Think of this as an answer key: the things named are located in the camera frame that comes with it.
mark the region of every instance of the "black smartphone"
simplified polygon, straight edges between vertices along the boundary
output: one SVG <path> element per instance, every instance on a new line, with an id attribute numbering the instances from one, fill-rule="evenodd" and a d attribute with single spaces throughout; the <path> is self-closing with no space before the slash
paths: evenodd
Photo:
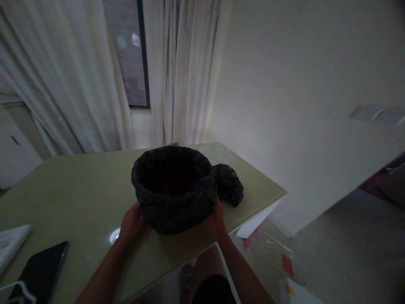
<path id="1" fill-rule="evenodd" d="M 57 277 L 65 259 L 68 242 L 60 243 L 34 254 L 23 269 L 19 281 L 23 281 L 30 294 L 37 298 L 37 304 L 48 303 Z M 9 303 L 31 303 L 24 297 L 21 287 L 16 285 L 8 298 Z"/>

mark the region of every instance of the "white curtain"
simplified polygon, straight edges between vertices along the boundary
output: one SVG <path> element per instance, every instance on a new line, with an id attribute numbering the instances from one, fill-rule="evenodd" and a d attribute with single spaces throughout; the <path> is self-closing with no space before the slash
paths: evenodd
<path id="1" fill-rule="evenodd" d="M 201 143 L 232 0 L 144 1 L 152 143 Z"/>
<path id="2" fill-rule="evenodd" d="M 102 0 L 2 0 L 0 52 L 51 154 L 136 148 Z"/>

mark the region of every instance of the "white cable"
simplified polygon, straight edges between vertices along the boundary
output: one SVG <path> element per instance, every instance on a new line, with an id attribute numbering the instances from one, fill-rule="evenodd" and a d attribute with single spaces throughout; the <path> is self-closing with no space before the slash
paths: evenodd
<path id="1" fill-rule="evenodd" d="M 28 292 L 27 286 L 25 285 L 25 283 L 23 281 L 17 281 L 17 282 L 9 284 L 7 286 L 4 286 L 4 287 L 0 288 L 0 291 L 7 289 L 11 286 L 17 285 L 17 284 L 20 285 L 24 296 L 26 296 L 28 299 L 30 299 L 32 301 L 32 304 L 35 304 L 37 302 L 37 298 Z"/>

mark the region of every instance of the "window frame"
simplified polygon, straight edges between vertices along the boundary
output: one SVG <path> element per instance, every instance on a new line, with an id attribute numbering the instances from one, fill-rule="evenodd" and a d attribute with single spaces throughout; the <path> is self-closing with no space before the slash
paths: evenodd
<path id="1" fill-rule="evenodd" d="M 140 34 L 140 46 L 142 51 L 142 65 L 143 65 L 143 77 L 145 79 L 145 95 L 146 95 L 146 106 L 130 105 L 130 109 L 151 109 L 151 102 L 149 96 L 149 74 L 148 74 L 148 58 L 146 55 L 146 38 L 145 38 L 145 24 L 143 18 L 143 0 L 136 0 L 138 8 L 138 23 L 139 23 L 139 34 Z"/>

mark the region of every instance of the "wall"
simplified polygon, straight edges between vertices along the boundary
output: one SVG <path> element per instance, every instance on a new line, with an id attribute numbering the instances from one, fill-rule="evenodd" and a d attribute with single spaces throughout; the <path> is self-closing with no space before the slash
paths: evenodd
<path id="1" fill-rule="evenodd" d="M 235 1 L 205 141 L 288 194 L 292 234 L 405 150 L 404 128 L 349 119 L 405 106 L 405 12 L 388 0 Z"/>
<path id="2" fill-rule="evenodd" d="M 152 112 L 131 110 L 137 149 L 152 148 Z"/>

